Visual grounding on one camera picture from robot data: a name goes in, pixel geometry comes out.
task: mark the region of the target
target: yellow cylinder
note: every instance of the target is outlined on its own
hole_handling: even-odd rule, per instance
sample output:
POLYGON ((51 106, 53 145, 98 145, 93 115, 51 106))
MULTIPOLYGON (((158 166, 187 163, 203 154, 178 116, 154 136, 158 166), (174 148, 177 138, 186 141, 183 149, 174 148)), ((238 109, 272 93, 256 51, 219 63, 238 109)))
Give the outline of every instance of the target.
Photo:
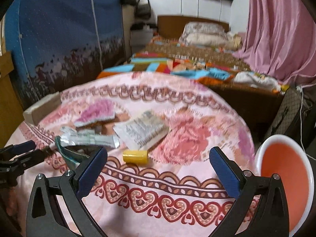
POLYGON ((148 151, 131 151, 125 150, 123 152, 123 161, 125 163, 132 163, 136 165, 145 165, 148 162, 148 151))

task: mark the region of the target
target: pink floral tablecloth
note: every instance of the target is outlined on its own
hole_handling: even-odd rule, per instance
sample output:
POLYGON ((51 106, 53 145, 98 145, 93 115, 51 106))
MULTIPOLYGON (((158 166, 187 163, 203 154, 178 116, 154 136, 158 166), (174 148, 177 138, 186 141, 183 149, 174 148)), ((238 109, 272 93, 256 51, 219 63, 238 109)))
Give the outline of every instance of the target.
MULTIPOLYGON (((83 198, 96 222, 109 237, 208 236, 233 203, 208 160, 219 146, 244 170, 254 171, 254 145, 243 119, 217 94, 181 77, 153 72, 131 72, 73 87, 61 94, 62 105, 38 126, 23 122, 8 144, 34 140, 39 148, 53 142, 62 126, 74 127, 81 113, 98 100, 111 99, 117 121, 146 110, 165 118, 173 129, 150 152, 146 167, 126 165, 123 149, 112 150, 89 196, 83 198)), ((111 134, 113 123, 102 127, 111 134)), ((26 209, 35 177, 59 176, 67 165, 59 154, 25 171, 18 178, 18 219, 25 231, 26 209)), ((62 199, 61 209, 70 229, 78 233, 62 199)), ((240 230, 247 227, 257 201, 240 230)))

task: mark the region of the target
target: metal screw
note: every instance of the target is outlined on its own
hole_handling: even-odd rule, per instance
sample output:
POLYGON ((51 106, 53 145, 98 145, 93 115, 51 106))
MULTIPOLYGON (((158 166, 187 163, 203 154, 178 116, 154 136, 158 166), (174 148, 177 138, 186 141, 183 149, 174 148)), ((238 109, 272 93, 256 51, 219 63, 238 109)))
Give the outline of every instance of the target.
POLYGON ((41 180, 43 177, 44 177, 44 174, 38 174, 37 177, 36 177, 36 179, 37 179, 37 180, 41 180))
POLYGON ((274 175, 273 175, 273 178, 274 178, 275 180, 280 180, 280 176, 279 176, 278 174, 274 174, 274 175))
POLYGON ((74 173, 74 172, 69 169, 69 170, 67 170, 67 171, 65 172, 65 176, 71 176, 73 173, 74 173))
POLYGON ((252 176, 252 173, 251 173, 249 170, 245 170, 245 171, 244 171, 244 176, 246 176, 246 177, 251 177, 251 176, 252 176))

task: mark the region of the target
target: pink curtain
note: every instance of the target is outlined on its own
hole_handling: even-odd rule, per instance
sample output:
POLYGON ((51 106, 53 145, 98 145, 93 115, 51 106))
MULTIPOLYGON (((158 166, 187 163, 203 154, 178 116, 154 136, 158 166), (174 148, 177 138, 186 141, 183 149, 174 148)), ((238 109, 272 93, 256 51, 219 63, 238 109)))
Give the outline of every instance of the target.
POLYGON ((301 0, 250 0, 246 40, 234 56, 284 83, 316 84, 316 24, 301 0))

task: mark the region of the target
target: wooden headboard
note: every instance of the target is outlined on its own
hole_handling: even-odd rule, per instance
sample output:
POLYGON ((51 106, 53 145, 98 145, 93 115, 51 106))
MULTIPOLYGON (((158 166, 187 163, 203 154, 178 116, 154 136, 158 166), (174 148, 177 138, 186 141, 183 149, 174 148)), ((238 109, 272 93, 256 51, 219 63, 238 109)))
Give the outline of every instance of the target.
POLYGON ((189 22, 216 23, 221 25, 225 32, 229 31, 229 24, 226 22, 196 17, 159 15, 157 23, 159 35, 166 39, 179 39, 183 33, 185 25, 189 22))

